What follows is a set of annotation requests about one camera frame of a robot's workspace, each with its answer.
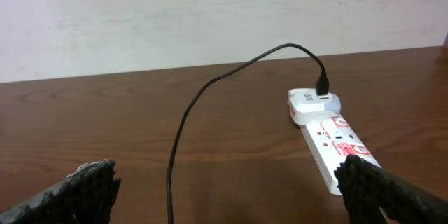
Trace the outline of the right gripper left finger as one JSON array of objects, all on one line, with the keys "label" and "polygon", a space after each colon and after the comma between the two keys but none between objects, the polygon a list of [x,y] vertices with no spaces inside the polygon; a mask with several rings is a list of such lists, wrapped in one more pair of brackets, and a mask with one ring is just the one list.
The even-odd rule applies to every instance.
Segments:
[{"label": "right gripper left finger", "polygon": [[108,224],[121,179],[116,162],[103,159],[79,166],[63,180],[1,213],[1,224]]}]

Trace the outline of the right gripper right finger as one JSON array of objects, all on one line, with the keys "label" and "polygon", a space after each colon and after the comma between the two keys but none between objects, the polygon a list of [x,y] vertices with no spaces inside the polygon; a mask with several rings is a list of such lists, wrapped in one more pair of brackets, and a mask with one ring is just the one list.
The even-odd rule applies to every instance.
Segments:
[{"label": "right gripper right finger", "polygon": [[350,224],[447,224],[447,201],[357,156],[334,171]]}]

